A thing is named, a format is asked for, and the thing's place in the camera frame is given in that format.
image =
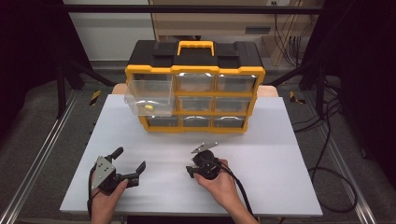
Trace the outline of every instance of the gray floor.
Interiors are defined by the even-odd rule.
[[[282,68],[286,67],[287,69],[279,69],[270,65],[267,67],[267,81],[279,77],[289,69],[287,66],[282,66]],[[114,81],[124,81],[122,70],[107,69],[98,72]],[[26,221],[27,218],[49,219],[49,223],[55,223],[53,221],[55,219],[67,220],[66,223],[88,221],[86,216],[72,216],[59,211],[64,193],[77,169],[86,143],[90,139],[90,132],[100,115],[106,95],[111,92],[109,87],[86,77],[84,79],[87,84],[79,94],[64,129],[19,212],[18,221],[20,223]],[[294,92],[297,99],[304,100],[305,98],[305,95],[298,90],[296,85],[298,79],[296,77],[277,88],[279,95],[284,98],[291,123],[304,121],[314,116],[308,104],[290,101],[290,91]],[[98,102],[96,105],[89,105],[93,92],[97,90],[102,91]],[[0,140],[0,169],[5,171],[2,172],[2,178],[0,178],[0,186],[2,186],[0,211],[2,212],[12,200],[13,195],[29,171],[30,165],[34,162],[35,155],[50,132],[57,113],[56,97],[55,82],[29,91],[25,106],[15,120],[13,128],[7,136]],[[326,94],[326,100],[329,101],[332,98],[333,96],[330,93]],[[302,128],[308,123],[295,125],[294,129]],[[396,223],[395,189],[389,184],[375,161],[364,159],[361,156],[360,145],[356,141],[354,133],[350,130],[344,115],[334,115],[331,118],[331,127],[332,137],[358,182],[377,223]],[[306,167],[314,166],[324,144],[320,129],[316,128],[309,132],[297,133],[296,137]],[[335,169],[328,152],[325,153],[320,165]],[[327,205],[335,208],[350,206],[345,188],[338,178],[318,172],[315,186],[318,197]],[[284,223],[361,223],[355,211],[334,213],[323,208],[323,213],[323,217],[287,218]],[[278,220],[273,217],[265,217],[262,220],[262,223],[277,222]]]

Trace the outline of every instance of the wall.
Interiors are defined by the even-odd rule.
[[[64,0],[65,4],[148,5],[147,0]],[[154,39],[148,13],[70,13],[90,61],[128,61],[139,39]]]

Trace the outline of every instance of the white tabletop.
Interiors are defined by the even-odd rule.
[[[322,216],[318,199],[290,125],[282,98],[259,97],[246,133],[148,133],[123,102],[108,95],[91,140],[82,156],[61,211],[87,213],[88,175],[99,155],[116,148],[124,152],[113,161],[118,174],[147,168],[140,186],[125,190],[117,213],[148,216],[227,216],[195,179],[191,151],[203,142],[219,142],[215,156],[227,159],[256,216]]]

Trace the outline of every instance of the human hand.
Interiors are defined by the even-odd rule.
[[[219,159],[219,161],[223,167],[228,168],[226,160]],[[213,180],[205,179],[198,174],[194,174],[194,177],[198,184],[206,188],[215,201],[231,215],[236,224],[258,224],[239,199],[235,180],[224,170],[221,169],[219,175]]]
[[[219,159],[219,161],[223,166],[228,166],[226,160]],[[233,204],[241,203],[236,190],[235,180],[224,170],[221,169],[219,175],[213,180],[205,179],[198,174],[194,174],[194,177],[198,184],[207,189],[213,199],[226,210]]]
[[[110,195],[105,195],[99,189],[92,191],[92,224],[108,224],[114,215],[117,201],[128,185],[128,179],[120,182]]]

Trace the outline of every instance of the floor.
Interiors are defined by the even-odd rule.
[[[269,64],[268,53],[261,45],[258,47],[267,70],[264,82],[269,82],[292,69],[293,66],[288,64],[273,67]],[[115,82],[124,82],[122,69],[97,67],[96,71]],[[7,136],[0,139],[0,170],[3,171],[2,178],[0,178],[2,217],[13,201],[13,197],[19,193],[17,196],[21,196],[19,198],[21,202],[18,206],[13,207],[15,216],[12,218],[15,223],[88,223],[86,216],[64,214],[59,211],[59,207],[85,146],[90,140],[90,132],[94,129],[106,95],[111,93],[112,89],[85,77],[85,75],[83,78],[86,81],[83,91],[67,89],[68,96],[74,97],[75,104],[70,110],[66,122],[60,125],[62,129],[59,131],[59,135],[52,136],[55,140],[52,144],[49,144],[46,138],[56,122],[55,82],[47,83],[28,92],[25,106],[15,120],[12,129]],[[339,80],[336,77],[328,77],[328,79],[334,85],[339,85]],[[315,112],[311,106],[315,99],[315,92],[300,91],[298,81],[299,77],[295,77],[277,87],[279,96],[283,97],[288,109],[294,130],[302,129],[316,120]],[[96,104],[90,105],[93,93],[98,90],[101,91],[101,94]],[[290,97],[291,92],[294,94],[294,98]],[[332,90],[326,90],[326,102],[330,102],[335,97]],[[334,156],[334,151],[338,151],[367,206],[361,206],[345,213],[334,212],[322,207],[323,217],[290,217],[286,218],[284,223],[396,223],[396,214],[394,213],[396,191],[384,177],[376,162],[362,157],[360,144],[351,131],[342,110],[331,116],[330,126],[332,141],[324,153],[320,166],[337,170],[340,161],[336,160],[337,156]],[[327,130],[328,126],[321,125],[296,134],[307,168],[315,166],[318,161]],[[48,148],[46,152],[44,152],[43,146]],[[36,155],[44,155],[44,160],[40,166],[32,167],[32,164],[38,163],[35,159]],[[20,186],[31,187],[23,191],[19,190]],[[325,206],[343,210],[351,205],[345,185],[335,175],[317,172],[315,189],[318,198]],[[366,211],[369,211],[374,218],[364,222],[362,217],[359,217],[362,208],[368,208]],[[279,220],[275,217],[264,217],[262,223],[279,223]]]

